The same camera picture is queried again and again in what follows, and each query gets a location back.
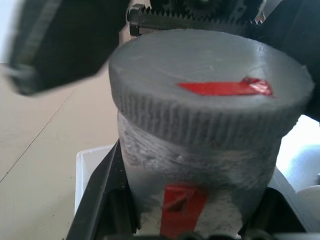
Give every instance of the floor seam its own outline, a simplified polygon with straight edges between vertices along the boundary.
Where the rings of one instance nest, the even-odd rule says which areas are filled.
[[[25,154],[25,152],[28,150],[28,148],[34,143],[34,141],[37,139],[37,137],[41,134],[41,132],[45,129],[45,127],[51,122],[51,120],[54,118],[54,116],[57,114],[57,112],[60,110],[60,108],[65,104],[65,102],[69,99],[69,97],[71,96],[71,94],[76,90],[76,88],[78,87],[79,84],[77,84],[74,89],[70,92],[70,94],[65,98],[65,100],[63,101],[63,103],[59,106],[59,108],[55,111],[55,113],[50,117],[49,121],[43,126],[43,128],[41,128],[41,130],[38,132],[38,134],[35,136],[35,138],[30,142],[30,144],[26,147],[26,149],[23,151],[23,153],[20,155],[20,157],[18,157],[18,159],[14,162],[14,164],[10,167],[10,169],[5,173],[5,175],[3,176],[3,178],[0,180],[0,184],[1,182],[5,179],[5,177],[10,173],[10,171],[14,168],[14,166],[16,165],[16,163],[22,158],[22,156]]]

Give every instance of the gray cylindrical object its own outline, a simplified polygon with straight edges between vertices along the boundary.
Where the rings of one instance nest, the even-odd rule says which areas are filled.
[[[158,234],[164,190],[209,191],[195,231],[234,235],[272,176],[281,138],[312,93],[306,69],[260,42],[223,32],[171,30],[125,44],[109,74],[125,170],[141,232]],[[273,96],[203,96],[186,82],[268,81]]]

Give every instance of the white plastic container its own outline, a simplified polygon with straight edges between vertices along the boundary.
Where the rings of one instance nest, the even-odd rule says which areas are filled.
[[[96,167],[110,152],[113,145],[101,146],[83,150],[76,155],[75,200],[74,214],[76,214],[81,198],[85,192],[89,178]]]

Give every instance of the red tape strip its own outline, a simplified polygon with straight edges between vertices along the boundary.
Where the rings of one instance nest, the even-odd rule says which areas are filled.
[[[209,193],[193,186],[167,185],[164,192],[160,234],[176,239],[195,230]]]
[[[267,81],[252,77],[245,77],[240,82],[181,82],[178,85],[204,96],[273,95]]]

